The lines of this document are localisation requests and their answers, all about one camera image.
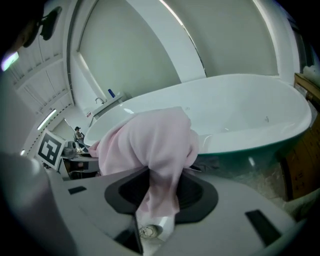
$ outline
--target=bathtub faucet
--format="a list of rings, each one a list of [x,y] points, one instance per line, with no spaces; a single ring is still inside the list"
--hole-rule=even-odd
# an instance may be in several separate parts
[[[95,99],[95,104],[97,104],[97,100],[100,100],[102,104],[105,104],[105,102],[103,101],[103,99],[100,98],[100,97],[98,97],[98,98]]]

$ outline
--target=pink cloth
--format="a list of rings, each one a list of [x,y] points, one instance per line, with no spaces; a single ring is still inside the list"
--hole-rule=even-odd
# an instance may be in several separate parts
[[[199,151],[198,135],[181,107],[152,110],[132,117],[110,130],[89,148],[99,158],[102,175],[148,166],[150,188],[139,210],[152,217],[179,212],[176,190],[183,168]]]

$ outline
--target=cardboard box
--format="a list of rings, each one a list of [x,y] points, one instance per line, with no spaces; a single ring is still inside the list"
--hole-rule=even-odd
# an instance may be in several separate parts
[[[297,73],[294,87],[311,103],[312,122],[302,139],[281,161],[288,200],[320,188],[320,89]]]

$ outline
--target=floor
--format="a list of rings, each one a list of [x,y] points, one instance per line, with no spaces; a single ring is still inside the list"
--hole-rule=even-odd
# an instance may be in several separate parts
[[[302,198],[286,202],[285,181],[281,165],[274,164],[271,168],[264,171],[257,171],[252,168],[245,172],[226,172],[220,168],[211,168],[206,170],[213,175],[228,178],[236,182],[246,184],[255,189],[261,195],[272,201],[278,207],[282,208],[296,220],[303,218],[310,206],[313,204],[317,196],[320,196],[320,189],[306,195]],[[141,239],[143,247],[143,255],[153,255],[161,245],[169,238],[174,230],[174,218],[172,216],[151,219],[147,214],[141,212],[136,213],[138,228],[146,225],[158,225],[162,227],[162,233],[153,239]]]

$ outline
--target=white bathtub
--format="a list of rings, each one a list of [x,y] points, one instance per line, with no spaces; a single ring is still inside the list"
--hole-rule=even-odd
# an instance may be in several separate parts
[[[199,154],[260,148],[286,141],[310,125],[304,97],[277,78],[230,74],[153,91],[115,106],[89,128],[91,146],[133,113],[181,106],[199,134]]]

